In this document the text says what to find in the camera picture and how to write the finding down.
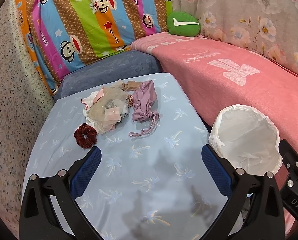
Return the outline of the blue-grey velvet cushion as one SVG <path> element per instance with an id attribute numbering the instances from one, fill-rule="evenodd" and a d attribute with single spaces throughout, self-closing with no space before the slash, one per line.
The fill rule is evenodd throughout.
<path id="1" fill-rule="evenodd" d="M 162 72 L 160 61 L 141 51 L 124 51 L 76 70 L 62 80 L 54 96 L 57 101 L 66 96 L 118 79 L 129 79 Z"/>

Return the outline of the dark red velvet scrunchie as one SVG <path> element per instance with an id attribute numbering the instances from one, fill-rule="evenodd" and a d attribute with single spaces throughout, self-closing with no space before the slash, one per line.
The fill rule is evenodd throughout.
<path id="1" fill-rule="evenodd" d="M 83 123 L 74 132 L 77 144 L 83 149 L 91 149 L 97 142 L 97 131 L 92 126 Z"/>

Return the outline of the grey floral bed cover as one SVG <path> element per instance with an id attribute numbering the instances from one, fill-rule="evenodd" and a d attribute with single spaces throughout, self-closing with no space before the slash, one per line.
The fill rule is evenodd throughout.
<path id="1" fill-rule="evenodd" d="M 201 34 L 272 59 L 298 75 L 298 0 L 172 0 Z"/>

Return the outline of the striped monkey cartoon pillow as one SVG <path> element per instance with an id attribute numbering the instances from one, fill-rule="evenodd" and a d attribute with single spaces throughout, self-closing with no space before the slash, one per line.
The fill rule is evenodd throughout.
<path id="1" fill-rule="evenodd" d="M 172 0 L 15 0 L 29 54 L 48 92 L 87 64 L 166 31 Z"/>

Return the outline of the purple drawstring fabric pouch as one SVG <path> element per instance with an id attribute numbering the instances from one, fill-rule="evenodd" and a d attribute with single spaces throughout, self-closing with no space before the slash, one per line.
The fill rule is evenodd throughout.
<path id="1" fill-rule="evenodd" d="M 132 94 L 132 98 L 132 121 L 144 122 L 147 120 L 151 120 L 151 124 L 148 128 L 142 129 L 139 133 L 130 132 L 128 134 L 131 138 L 137 138 L 152 133 L 156 126 L 156 123 L 160 119 L 159 112 L 152 110 L 152 106 L 157 100 L 154 82 L 152 80 L 148 80 L 140 83 L 139 88 Z"/>

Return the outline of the light blue palm-print cloth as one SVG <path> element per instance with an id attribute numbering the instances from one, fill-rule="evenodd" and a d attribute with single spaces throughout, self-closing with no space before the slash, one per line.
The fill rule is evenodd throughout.
<path id="1" fill-rule="evenodd" d="M 132 138 L 150 121 L 133 121 L 130 109 L 113 130 L 99 134 L 101 161 L 91 163 L 93 176 L 71 204 L 103 239 L 200 239 L 227 202 L 202 162 L 209 133 L 173 75 L 136 81 L 153 82 L 159 120 L 151 133 Z M 74 132 L 86 122 L 82 99 L 99 90 L 58 99 L 42 126 L 24 177 L 21 239 L 74 239 L 82 229 L 68 224 L 69 210 L 56 197 L 67 187 L 47 186 L 87 155 Z"/>

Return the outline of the white bag lined trash bin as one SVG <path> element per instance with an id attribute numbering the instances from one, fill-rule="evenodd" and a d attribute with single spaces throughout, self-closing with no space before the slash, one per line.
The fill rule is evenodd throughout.
<path id="1" fill-rule="evenodd" d="M 254 107 L 232 105 L 222 109 L 208 141 L 221 158 L 248 174 L 276 174 L 282 166 L 279 130 L 268 116 Z"/>

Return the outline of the white cloth piece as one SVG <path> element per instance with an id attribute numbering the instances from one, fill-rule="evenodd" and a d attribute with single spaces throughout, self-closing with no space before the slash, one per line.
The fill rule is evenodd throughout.
<path id="1" fill-rule="evenodd" d="M 92 92 L 88 97 L 81 99 L 81 103 L 84 105 L 83 115 L 87 117 L 91 107 L 97 103 L 101 97 L 104 96 L 103 89 Z"/>

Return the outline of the pink patterned scrunchie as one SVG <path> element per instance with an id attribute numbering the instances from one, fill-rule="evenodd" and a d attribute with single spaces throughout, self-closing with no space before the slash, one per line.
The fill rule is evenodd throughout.
<path id="1" fill-rule="evenodd" d="M 131 94 L 128 94 L 126 102 L 127 102 L 128 107 L 133 106 L 133 97 Z"/>

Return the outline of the tan nylon stocking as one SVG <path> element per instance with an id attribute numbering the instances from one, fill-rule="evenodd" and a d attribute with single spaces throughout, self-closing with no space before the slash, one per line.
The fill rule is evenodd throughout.
<path id="1" fill-rule="evenodd" d="M 139 89 L 141 83 L 140 82 L 136 82 L 136 81 L 127 81 L 126 83 L 123 82 L 121 85 L 121 89 L 123 91 L 136 91 L 137 89 Z"/>

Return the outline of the green round plush cushion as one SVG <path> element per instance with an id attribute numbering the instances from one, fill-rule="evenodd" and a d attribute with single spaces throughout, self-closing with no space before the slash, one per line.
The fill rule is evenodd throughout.
<path id="1" fill-rule="evenodd" d="M 186 12 L 175 11 L 167 17 L 167 28 L 173 35 L 195 37 L 200 32 L 200 23 Z"/>

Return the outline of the beige sheer tulle fabric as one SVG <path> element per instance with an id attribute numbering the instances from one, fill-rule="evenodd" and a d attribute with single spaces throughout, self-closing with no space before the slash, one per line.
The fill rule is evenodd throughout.
<path id="1" fill-rule="evenodd" d="M 86 124 L 96 129 L 98 134 L 113 130 L 128 114 L 128 93 L 121 89 L 122 83 L 122 80 L 118 80 L 111 86 L 101 87 L 104 96 L 91 107 L 86 117 Z"/>

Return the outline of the pink towel blanket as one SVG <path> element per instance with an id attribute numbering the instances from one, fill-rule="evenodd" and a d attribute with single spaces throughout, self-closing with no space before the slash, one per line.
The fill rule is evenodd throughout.
<path id="1" fill-rule="evenodd" d="M 139 38 L 132 50 L 155 56 L 180 83 L 198 114 L 213 126 L 232 105 L 254 107 L 276 125 L 298 153 L 298 77 L 253 51 L 202 36 L 159 33 Z M 287 179 L 282 163 L 278 186 Z"/>

